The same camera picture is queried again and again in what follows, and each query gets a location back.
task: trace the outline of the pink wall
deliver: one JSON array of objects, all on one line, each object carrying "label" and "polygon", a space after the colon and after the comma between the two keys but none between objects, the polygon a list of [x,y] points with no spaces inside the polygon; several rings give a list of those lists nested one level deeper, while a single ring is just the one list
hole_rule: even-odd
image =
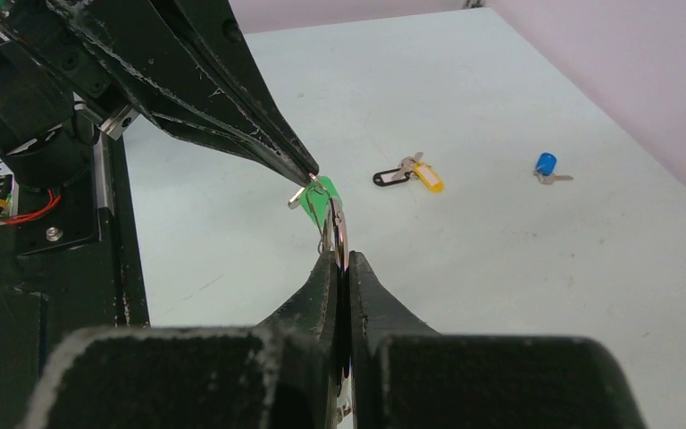
[{"label": "pink wall", "polygon": [[230,0],[246,33],[461,9],[464,0]]},{"label": "pink wall", "polygon": [[686,0],[489,5],[686,186]]}]

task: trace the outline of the white table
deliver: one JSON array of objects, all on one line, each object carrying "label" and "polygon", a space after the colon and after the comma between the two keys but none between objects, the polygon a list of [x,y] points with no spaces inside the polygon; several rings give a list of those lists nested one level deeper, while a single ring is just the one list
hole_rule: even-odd
[{"label": "white table", "polygon": [[[585,335],[652,428],[686,428],[686,189],[491,10],[248,38],[344,199],[352,248],[441,332]],[[296,186],[234,157],[127,135],[154,325],[255,324],[319,239]],[[372,174],[424,152],[446,183]],[[573,182],[542,186],[538,155]]]}]

